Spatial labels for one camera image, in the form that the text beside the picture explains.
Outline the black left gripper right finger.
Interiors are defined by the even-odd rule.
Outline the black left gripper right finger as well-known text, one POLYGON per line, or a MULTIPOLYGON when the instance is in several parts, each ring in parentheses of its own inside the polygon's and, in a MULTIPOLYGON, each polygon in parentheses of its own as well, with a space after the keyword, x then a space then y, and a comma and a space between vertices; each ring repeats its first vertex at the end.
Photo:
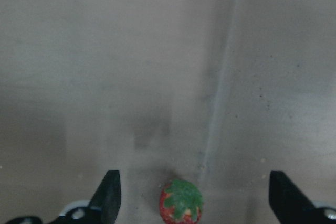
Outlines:
POLYGON ((335 223, 335 208, 313 204, 283 171, 270 172, 268 202, 280 223, 335 223))

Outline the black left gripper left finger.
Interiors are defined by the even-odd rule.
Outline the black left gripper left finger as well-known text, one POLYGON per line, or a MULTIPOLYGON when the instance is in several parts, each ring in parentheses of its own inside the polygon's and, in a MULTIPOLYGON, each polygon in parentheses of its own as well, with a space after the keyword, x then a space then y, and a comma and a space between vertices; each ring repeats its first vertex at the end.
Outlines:
POLYGON ((120 207, 120 171, 109 170, 89 201, 68 204, 50 223, 115 223, 120 207))

